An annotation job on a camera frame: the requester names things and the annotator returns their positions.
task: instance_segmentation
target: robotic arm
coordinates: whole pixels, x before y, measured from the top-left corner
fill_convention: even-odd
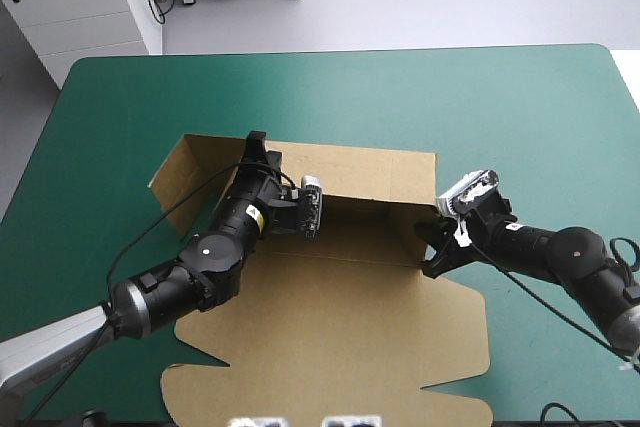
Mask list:
[[[582,307],[611,346],[631,355],[640,345],[640,249],[629,239],[612,239],[613,258],[598,234],[583,227],[558,232],[516,223],[509,201],[498,192],[492,170],[471,172],[437,199],[438,225],[417,224],[416,233],[435,250],[423,272],[439,275],[471,262],[493,263],[558,284]],[[617,241],[634,250],[632,265]]]
[[[240,273],[259,239],[320,227],[322,188],[305,176],[300,188],[281,183],[282,154],[251,132],[232,184],[206,232],[174,259],[114,286],[111,302],[0,343],[0,427],[13,427],[24,395],[69,369],[87,350],[120,337],[140,339],[194,310],[238,294]]]

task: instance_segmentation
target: green table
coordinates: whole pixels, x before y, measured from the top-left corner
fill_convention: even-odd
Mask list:
[[[640,116],[600,46],[86,59],[0,225],[0,336],[104,298],[114,253],[159,213],[147,182],[182,133],[251,129],[435,151],[439,190],[490,167],[526,223],[638,237]],[[178,248],[161,225],[121,274]],[[610,354],[487,266],[449,277],[486,296],[492,366],[442,389],[487,400],[498,420],[536,418],[551,400],[583,418],[640,417],[639,380]],[[559,288],[527,282],[588,322]],[[171,329],[123,340],[90,357],[42,416],[103,407],[112,419],[167,419],[159,377],[178,362],[214,361]]]

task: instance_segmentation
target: yellow label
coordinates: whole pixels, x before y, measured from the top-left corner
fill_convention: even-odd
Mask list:
[[[255,205],[251,204],[249,204],[249,206],[247,207],[246,212],[249,217],[256,221],[256,224],[258,224],[258,229],[260,229],[260,233],[262,233],[262,229],[264,229],[264,217],[262,216],[262,213]]]

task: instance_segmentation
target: drawer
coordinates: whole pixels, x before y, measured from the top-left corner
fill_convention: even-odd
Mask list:
[[[40,62],[45,66],[58,87],[62,88],[71,66],[76,60],[85,57],[112,57],[114,55],[147,55],[148,51],[144,42],[128,42],[126,44],[105,45],[93,49],[74,50],[60,54],[39,56]]]
[[[19,27],[126,12],[127,0],[2,0]]]
[[[22,33],[38,55],[142,40],[129,12],[32,25]]]

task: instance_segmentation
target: cardboard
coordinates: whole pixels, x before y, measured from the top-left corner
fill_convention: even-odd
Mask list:
[[[150,187],[166,208],[211,172],[237,161],[243,139],[184,136]],[[293,427],[328,415],[376,414],[385,425],[488,426],[491,411],[420,387],[489,366],[484,299],[420,270],[413,223],[435,217],[435,154],[268,142],[294,180],[320,177],[325,194],[313,241],[270,236],[242,274],[240,295],[176,326],[179,339],[230,367],[167,369],[167,409],[183,427],[238,416],[282,416]],[[170,220],[185,233],[209,195]]]

